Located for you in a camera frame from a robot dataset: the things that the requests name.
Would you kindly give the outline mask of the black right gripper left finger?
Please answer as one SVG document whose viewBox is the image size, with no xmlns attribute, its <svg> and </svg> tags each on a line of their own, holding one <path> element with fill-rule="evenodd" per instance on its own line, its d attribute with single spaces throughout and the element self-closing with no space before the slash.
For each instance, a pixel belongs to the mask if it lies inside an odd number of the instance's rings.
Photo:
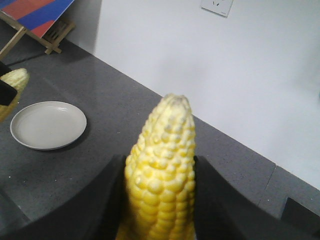
<svg viewBox="0 0 320 240">
<path fill-rule="evenodd" d="M 19 240 L 114 240 L 121 218 L 125 156 L 105 168 L 59 208 L 24 227 Z"/>
</svg>

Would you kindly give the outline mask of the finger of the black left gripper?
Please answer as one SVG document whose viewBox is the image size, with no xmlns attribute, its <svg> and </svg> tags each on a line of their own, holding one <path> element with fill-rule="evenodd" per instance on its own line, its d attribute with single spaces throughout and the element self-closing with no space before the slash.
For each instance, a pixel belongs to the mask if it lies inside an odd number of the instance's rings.
<svg viewBox="0 0 320 240">
<path fill-rule="evenodd" d="M 11 71 L 12 70 L 10 67 L 8 67 L 6 64 L 0 61 L 0 76 L 3 76 Z"/>
<path fill-rule="evenodd" d="M 4 81 L 0 81 L 0 104 L 3 106 L 9 106 L 13 99 L 17 96 L 18 91 L 5 83 Z"/>
</svg>

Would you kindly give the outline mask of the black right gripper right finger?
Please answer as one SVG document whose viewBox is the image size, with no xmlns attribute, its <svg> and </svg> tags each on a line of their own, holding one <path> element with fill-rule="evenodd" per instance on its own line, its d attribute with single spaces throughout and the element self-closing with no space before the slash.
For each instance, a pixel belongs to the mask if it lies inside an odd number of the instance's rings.
<svg viewBox="0 0 320 240">
<path fill-rule="evenodd" d="M 195 156 L 194 228 L 198 240 L 313 240 L 234 188 L 204 156 Z"/>
</svg>

